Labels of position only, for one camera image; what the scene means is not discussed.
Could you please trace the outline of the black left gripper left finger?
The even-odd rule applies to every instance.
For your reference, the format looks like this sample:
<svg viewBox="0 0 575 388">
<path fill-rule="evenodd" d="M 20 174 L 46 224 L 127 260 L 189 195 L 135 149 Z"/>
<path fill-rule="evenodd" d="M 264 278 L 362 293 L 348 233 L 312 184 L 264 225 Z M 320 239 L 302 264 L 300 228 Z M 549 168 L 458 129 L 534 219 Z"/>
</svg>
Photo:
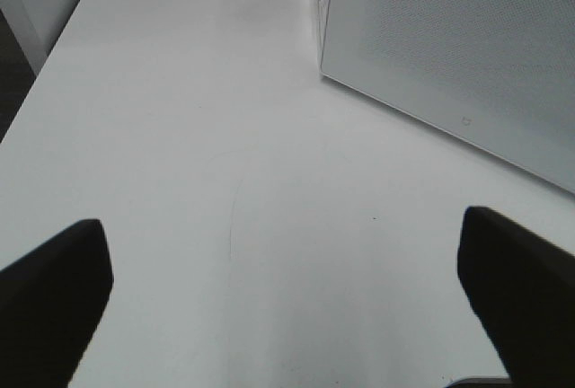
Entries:
<svg viewBox="0 0 575 388">
<path fill-rule="evenodd" d="M 102 223 L 84 219 L 1 271 L 1 385 L 66 387 L 113 286 Z"/>
</svg>

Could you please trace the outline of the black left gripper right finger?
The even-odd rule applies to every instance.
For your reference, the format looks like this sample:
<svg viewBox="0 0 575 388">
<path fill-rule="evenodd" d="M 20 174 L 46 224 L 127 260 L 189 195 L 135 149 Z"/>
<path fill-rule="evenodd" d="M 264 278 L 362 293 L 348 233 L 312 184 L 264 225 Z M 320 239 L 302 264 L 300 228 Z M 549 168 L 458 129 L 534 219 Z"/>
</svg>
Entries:
<svg viewBox="0 0 575 388">
<path fill-rule="evenodd" d="M 488 207 L 464 212 L 457 276 L 516 387 L 574 385 L 574 257 Z"/>
</svg>

